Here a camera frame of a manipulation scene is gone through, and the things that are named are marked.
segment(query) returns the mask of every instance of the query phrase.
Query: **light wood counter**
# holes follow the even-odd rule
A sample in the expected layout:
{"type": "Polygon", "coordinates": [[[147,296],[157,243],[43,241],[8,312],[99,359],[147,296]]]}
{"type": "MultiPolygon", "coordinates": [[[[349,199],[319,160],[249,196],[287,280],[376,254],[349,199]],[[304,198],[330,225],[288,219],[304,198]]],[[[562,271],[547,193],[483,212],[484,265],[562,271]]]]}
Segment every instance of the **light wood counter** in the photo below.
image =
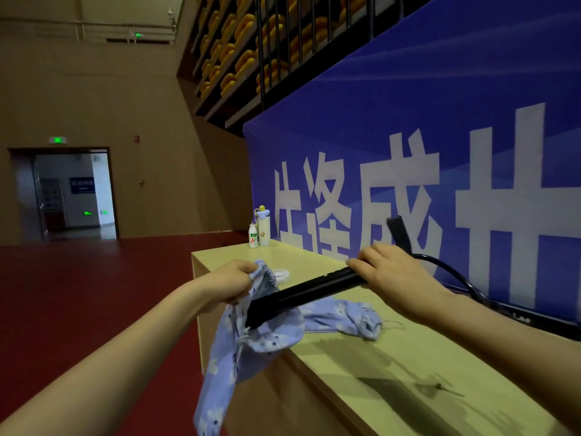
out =
{"type": "MultiPolygon", "coordinates": [[[[267,248],[195,252],[194,275],[234,259],[263,259],[272,269],[289,270],[291,282],[281,288],[345,266],[272,241],[267,248]]],[[[236,387],[225,419],[230,436],[566,434],[512,382],[447,338],[396,314],[371,291],[355,288],[337,298],[372,304],[385,322],[379,340],[306,334],[268,369],[236,387]],[[465,396],[437,390],[437,383],[465,396]]],[[[202,367],[223,310],[198,318],[202,367]]]]}

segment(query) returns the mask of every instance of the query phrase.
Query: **water bottle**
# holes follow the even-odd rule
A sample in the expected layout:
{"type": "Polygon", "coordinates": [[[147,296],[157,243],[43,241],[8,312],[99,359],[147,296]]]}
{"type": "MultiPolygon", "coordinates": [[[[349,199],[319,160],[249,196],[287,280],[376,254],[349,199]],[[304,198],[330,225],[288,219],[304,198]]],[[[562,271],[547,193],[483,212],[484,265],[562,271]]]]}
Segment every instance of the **water bottle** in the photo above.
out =
{"type": "Polygon", "coordinates": [[[253,223],[251,223],[251,227],[248,229],[248,246],[258,248],[258,232],[256,231],[256,225],[253,223]]]}
{"type": "Polygon", "coordinates": [[[258,222],[258,244],[268,246],[270,243],[270,211],[264,205],[260,205],[256,211],[258,222]]]}

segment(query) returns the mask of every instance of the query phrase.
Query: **hand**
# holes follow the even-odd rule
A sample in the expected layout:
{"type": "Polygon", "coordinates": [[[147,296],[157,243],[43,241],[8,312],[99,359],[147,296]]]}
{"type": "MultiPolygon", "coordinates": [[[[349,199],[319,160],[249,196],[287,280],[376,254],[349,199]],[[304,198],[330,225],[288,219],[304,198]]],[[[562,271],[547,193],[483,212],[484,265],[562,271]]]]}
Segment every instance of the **hand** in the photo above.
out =
{"type": "Polygon", "coordinates": [[[451,300],[448,297],[455,296],[395,245],[375,243],[363,248],[359,259],[347,260],[347,265],[388,306],[413,322],[432,323],[441,307],[451,300]]]}
{"type": "Polygon", "coordinates": [[[254,263],[234,260],[186,285],[194,284],[199,288],[204,299],[201,312],[211,312],[222,302],[231,304],[243,298],[252,287],[248,274],[257,269],[254,263]]]}

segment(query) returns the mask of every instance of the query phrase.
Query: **white tape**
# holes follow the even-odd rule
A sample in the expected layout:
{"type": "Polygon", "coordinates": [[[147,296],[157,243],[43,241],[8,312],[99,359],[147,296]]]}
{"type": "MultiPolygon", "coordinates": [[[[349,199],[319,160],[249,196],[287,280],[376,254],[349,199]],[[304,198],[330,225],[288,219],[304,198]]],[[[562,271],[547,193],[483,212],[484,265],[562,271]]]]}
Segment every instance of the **white tape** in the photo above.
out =
{"type": "Polygon", "coordinates": [[[275,269],[274,275],[277,277],[277,283],[279,286],[286,284],[291,280],[291,273],[286,269],[275,269]]]}

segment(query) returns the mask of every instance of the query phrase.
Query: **blue floral cloth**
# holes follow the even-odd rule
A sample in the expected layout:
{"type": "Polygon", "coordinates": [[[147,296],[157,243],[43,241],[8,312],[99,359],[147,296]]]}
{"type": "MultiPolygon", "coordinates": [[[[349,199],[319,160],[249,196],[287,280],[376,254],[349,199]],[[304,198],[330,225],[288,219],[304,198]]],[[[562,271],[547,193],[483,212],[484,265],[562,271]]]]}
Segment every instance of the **blue floral cloth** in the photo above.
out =
{"type": "Polygon", "coordinates": [[[257,329],[246,329],[251,301],[278,291],[274,273],[262,260],[256,264],[250,292],[235,306],[226,307],[216,330],[193,417],[198,436],[219,436],[236,384],[264,370],[305,332],[342,332],[375,340],[381,331],[381,319],[369,305],[331,297],[286,311],[257,329]]]}

